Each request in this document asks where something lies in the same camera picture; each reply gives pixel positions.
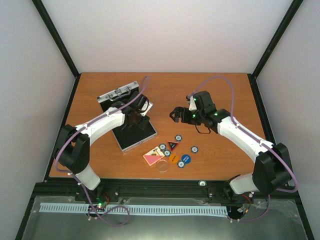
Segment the aluminium poker case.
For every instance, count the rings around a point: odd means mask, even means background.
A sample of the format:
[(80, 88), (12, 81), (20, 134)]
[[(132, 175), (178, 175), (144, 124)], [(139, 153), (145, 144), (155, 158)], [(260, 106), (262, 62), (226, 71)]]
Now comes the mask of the aluminium poker case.
[[(96, 99), (100, 104), (102, 111), (106, 112), (111, 107), (120, 108), (124, 106), (133, 100), (139, 93), (140, 86), (137, 81), (133, 81), (129, 84), (102, 94)], [(138, 127), (127, 127), (129, 114), (134, 112), (140, 114), (142, 112), (141, 109), (146, 101), (150, 102), (145, 95), (141, 94), (137, 99), (134, 100), (133, 103), (122, 109), (121, 112), (125, 114), (124, 123), (112, 129), (112, 133), (123, 153), (151, 140), (158, 134), (154, 126), (151, 124), (150, 119), (145, 130), (141, 130)]]

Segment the blue green chip stack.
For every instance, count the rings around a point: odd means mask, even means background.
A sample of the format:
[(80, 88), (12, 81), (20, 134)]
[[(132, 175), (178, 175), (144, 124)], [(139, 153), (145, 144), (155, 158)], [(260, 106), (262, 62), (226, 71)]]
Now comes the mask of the blue green chip stack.
[(179, 135), (179, 134), (176, 135), (176, 136), (175, 136), (175, 140), (178, 141), (178, 142), (181, 142), (181, 141), (182, 141), (182, 136)]

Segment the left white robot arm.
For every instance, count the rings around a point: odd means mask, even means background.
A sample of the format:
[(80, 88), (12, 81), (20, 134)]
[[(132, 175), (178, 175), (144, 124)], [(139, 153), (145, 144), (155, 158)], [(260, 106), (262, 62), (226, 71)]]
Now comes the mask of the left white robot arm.
[(153, 103), (138, 94), (124, 101), (115, 101), (102, 114), (77, 126), (65, 125), (54, 149), (54, 167), (73, 176), (87, 188), (86, 195), (92, 201), (103, 198), (101, 179), (90, 166), (90, 147), (99, 138), (112, 132), (120, 150), (124, 153), (156, 136), (148, 112)]

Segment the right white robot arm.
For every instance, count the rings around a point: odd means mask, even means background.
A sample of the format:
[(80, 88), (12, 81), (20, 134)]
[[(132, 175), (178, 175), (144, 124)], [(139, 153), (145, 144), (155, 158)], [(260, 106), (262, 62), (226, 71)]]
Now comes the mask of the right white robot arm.
[(209, 132), (215, 132), (239, 147), (254, 163), (252, 173), (235, 176), (223, 188), (225, 198), (232, 202), (244, 193), (260, 192), (269, 195), (280, 191), (293, 179), (289, 166), (288, 148), (282, 144), (267, 141), (236, 120), (226, 109), (217, 109), (211, 95), (201, 91), (188, 96), (188, 107), (177, 106), (169, 114), (176, 123), (195, 127), (204, 125)]

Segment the triangular all in button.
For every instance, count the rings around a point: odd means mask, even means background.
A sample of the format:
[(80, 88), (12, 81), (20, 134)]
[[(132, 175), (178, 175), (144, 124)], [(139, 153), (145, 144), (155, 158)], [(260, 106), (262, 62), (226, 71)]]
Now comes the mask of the triangular all in button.
[(168, 145), (169, 150), (172, 152), (177, 148), (179, 143), (176, 141), (167, 141), (167, 145)]

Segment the pink yellow card deck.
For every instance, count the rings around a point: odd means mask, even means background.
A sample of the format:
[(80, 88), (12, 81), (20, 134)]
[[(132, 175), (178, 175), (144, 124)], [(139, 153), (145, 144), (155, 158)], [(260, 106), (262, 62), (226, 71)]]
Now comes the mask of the pink yellow card deck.
[(164, 153), (157, 146), (151, 149), (149, 152), (145, 153), (143, 155), (143, 158), (145, 159), (145, 161), (149, 166), (152, 166), (153, 164), (161, 160), (164, 156), (165, 156)]

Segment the orange big blind button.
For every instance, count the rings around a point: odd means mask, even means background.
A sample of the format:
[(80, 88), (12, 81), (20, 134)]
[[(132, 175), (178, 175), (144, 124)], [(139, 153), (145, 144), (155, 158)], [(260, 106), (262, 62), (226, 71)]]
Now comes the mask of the orange big blind button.
[(172, 164), (176, 164), (179, 161), (179, 157), (176, 154), (171, 154), (169, 156), (169, 162)]

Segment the blue small blind button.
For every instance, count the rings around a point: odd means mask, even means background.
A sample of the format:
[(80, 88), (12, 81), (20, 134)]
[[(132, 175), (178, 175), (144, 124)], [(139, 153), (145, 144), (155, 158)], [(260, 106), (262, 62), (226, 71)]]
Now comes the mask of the blue small blind button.
[(189, 164), (191, 162), (192, 158), (190, 155), (188, 154), (184, 154), (182, 157), (181, 157), (181, 161), (184, 162), (185, 164)]

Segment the clear round dealer button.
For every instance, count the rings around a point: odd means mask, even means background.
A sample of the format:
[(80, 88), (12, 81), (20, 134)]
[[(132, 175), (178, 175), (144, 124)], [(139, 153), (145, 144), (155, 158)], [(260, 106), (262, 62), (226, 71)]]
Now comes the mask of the clear round dealer button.
[(160, 173), (165, 173), (170, 167), (170, 163), (165, 160), (165, 159), (161, 159), (156, 163), (156, 169), (160, 172)]

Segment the black aluminium frame rail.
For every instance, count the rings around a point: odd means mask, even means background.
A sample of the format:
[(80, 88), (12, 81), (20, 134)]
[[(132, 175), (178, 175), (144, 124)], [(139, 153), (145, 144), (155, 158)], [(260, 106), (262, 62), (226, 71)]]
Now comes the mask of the black aluminium frame rail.
[(213, 180), (200, 185), (196, 180), (150, 180), (150, 179), (107, 179), (101, 180), (95, 190), (83, 190), (72, 178), (50, 177), (36, 183), (32, 197), (69, 196), (77, 201), (120, 202), (130, 198), (155, 199), (195, 199), (222, 206), (253, 203), (248, 193), (230, 198), (230, 191), (225, 191), (225, 181)]

